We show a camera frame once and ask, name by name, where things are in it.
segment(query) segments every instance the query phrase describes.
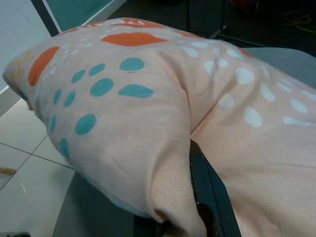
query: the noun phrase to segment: teal polka dot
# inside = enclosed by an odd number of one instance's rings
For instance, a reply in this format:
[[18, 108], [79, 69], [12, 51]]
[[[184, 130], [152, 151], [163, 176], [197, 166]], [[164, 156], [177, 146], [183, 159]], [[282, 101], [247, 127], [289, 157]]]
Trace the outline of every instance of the teal polka dot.
[[90, 89], [90, 95], [99, 97], [109, 92], [113, 87], [113, 81], [109, 78], [104, 78], [97, 81]]
[[72, 92], [69, 93], [69, 95], [67, 96], [63, 107], [68, 107], [71, 106], [71, 104], [73, 103], [73, 101], [75, 100], [76, 97], [76, 92], [73, 90]]
[[51, 119], [51, 124], [50, 124], [51, 134], [54, 134], [55, 127], [56, 127], [56, 115], [54, 115], [54, 117]]
[[136, 71], [144, 67], [144, 62], [138, 58], [128, 58], [124, 60], [119, 68], [123, 71]]
[[68, 151], [68, 143], [67, 143], [66, 138], [63, 138], [60, 140], [59, 146], [60, 146], [60, 150], [61, 150], [63, 156], [67, 160], [70, 160], [69, 151]]
[[87, 114], [82, 116], [75, 127], [75, 132], [78, 135], [87, 134], [95, 125], [96, 118], [93, 114]]
[[98, 64], [90, 69], [89, 76], [97, 75], [98, 73], [102, 72], [104, 69], [105, 69], [105, 64], [100, 63], [100, 64]]
[[71, 82], [76, 83], [77, 81], [81, 80], [84, 73], [85, 73], [85, 70], [81, 70], [81, 71], [77, 72], [76, 74], [74, 74], [73, 78], [71, 79]]
[[61, 95], [61, 89], [58, 89], [55, 93], [55, 96], [54, 96], [54, 104], [57, 105], [59, 99], [60, 99], [60, 95]]
[[153, 90], [143, 86], [143, 85], [136, 85], [131, 84], [123, 87], [118, 94], [119, 95], [126, 95], [126, 96], [132, 96], [137, 98], [147, 98], [152, 96], [154, 93]]
[[49, 118], [45, 119], [45, 125], [46, 125], [46, 126], [49, 125]]

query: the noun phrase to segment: wooden stick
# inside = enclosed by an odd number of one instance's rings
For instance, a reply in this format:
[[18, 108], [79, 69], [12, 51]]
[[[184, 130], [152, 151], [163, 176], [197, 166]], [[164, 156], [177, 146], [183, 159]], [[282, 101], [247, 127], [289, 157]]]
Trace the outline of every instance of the wooden stick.
[[15, 169], [0, 167], [0, 174], [9, 174], [12, 175], [16, 172]]

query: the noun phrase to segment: wall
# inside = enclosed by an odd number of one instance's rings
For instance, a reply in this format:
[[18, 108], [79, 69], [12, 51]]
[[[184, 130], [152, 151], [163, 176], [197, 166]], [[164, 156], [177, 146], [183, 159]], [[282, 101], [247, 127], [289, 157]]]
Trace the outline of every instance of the wall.
[[0, 0], [0, 116], [18, 99], [2, 79], [9, 61], [50, 38], [30, 0]]
[[62, 31], [82, 25], [113, 0], [46, 0]]

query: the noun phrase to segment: tiled floor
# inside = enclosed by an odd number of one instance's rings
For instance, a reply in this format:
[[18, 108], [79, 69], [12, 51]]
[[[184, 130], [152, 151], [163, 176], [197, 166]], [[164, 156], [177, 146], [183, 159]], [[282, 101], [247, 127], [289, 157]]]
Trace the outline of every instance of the tiled floor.
[[75, 171], [57, 152], [42, 122], [20, 100], [0, 118], [0, 233], [50, 237]]

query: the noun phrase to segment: yellow cable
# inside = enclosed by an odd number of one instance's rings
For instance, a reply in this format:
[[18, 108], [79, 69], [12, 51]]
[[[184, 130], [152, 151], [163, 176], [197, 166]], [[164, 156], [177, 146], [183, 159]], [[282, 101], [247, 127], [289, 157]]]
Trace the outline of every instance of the yellow cable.
[[310, 33], [316, 33], [316, 31], [306, 29], [304, 27], [301, 27], [300, 25], [309, 24], [312, 22], [311, 18], [312, 12], [308, 10], [294, 10], [284, 13], [284, 18], [289, 24], [287, 25], [293, 25], [296, 28], [310, 32]]

